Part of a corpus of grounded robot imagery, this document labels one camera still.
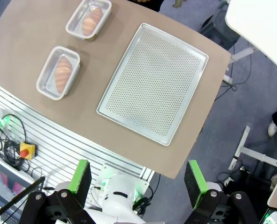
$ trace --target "monitor screen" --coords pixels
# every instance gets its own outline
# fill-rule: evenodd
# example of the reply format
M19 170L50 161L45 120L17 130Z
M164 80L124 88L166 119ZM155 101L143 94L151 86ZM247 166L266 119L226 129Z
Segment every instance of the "monitor screen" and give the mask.
M14 168L5 164L4 161L0 161L0 207L3 207L8 202L10 202L30 184L31 182L27 181L26 178L23 178L18 170L15 170ZM16 210L26 198L27 196L12 206L8 212L12 213L14 210ZM20 218L24 206L25 203L14 214L15 217Z

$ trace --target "white shoe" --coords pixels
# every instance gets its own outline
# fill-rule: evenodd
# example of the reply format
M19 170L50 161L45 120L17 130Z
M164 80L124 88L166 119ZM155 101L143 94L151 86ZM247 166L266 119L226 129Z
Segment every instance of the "white shoe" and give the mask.
M277 126L274 124L273 121L271 121L268 127L268 135L272 137L275 134L275 132L277 132Z

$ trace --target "green light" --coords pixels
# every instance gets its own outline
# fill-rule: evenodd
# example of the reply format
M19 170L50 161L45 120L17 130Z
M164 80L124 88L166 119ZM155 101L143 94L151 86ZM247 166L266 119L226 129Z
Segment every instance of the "green light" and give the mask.
M101 185L102 185L101 189L102 190L105 190L105 188L106 188L106 186L108 184L108 181L109 181L109 179L103 179L102 180L102 182L101 182Z
M0 129L4 129L9 122L11 121L11 116L5 116L3 119L0 119Z

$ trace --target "white slatted panel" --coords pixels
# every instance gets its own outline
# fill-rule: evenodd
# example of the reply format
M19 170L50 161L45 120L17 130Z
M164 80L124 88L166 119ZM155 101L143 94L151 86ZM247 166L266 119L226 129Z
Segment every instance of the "white slatted panel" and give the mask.
M30 170L40 167L46 177L45 186L56 187L58 183L70 181L80 159L91 165L92 186L103 164L150 181L154 171L113 153L94 142L75 134L45 118L18 98L0 87L0 105L17 115L24 123L29 142L38 145L37 156L31 161ZM9 130L24 141L20 123L12 119ZM34 175L40 176L40 169Z

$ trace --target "plastic container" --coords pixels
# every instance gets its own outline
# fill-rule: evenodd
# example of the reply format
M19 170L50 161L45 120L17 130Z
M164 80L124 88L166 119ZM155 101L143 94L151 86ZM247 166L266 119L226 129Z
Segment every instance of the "plastic container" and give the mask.
M109 0L83 0L77 7L76 11L65 26L66 31L81 39L90 39L99 33L111 12L111 2ZM82 22L84 18L90 14L95 8L100 7L102 9L102 18L97 24L93 33L89 36L85 36L82 33Z
M68 82L63 92L59 93L56 88L54 75L55 75L55 70L56 70L58 61L62 56L65 56L71 63L72 73L70 75L70 78L68 79ZM60 47L60 46L55 47L51 51L47 61L45 62L45 65L43 66L41 74L36 82L36 89L41 94L49 97L50 99L53 99L53 100L61 99L62 97L64 97L64 95L66 95L69 92L74 82L74 79L80 69L79 63L80 63L80 56L78 53L64 47Z

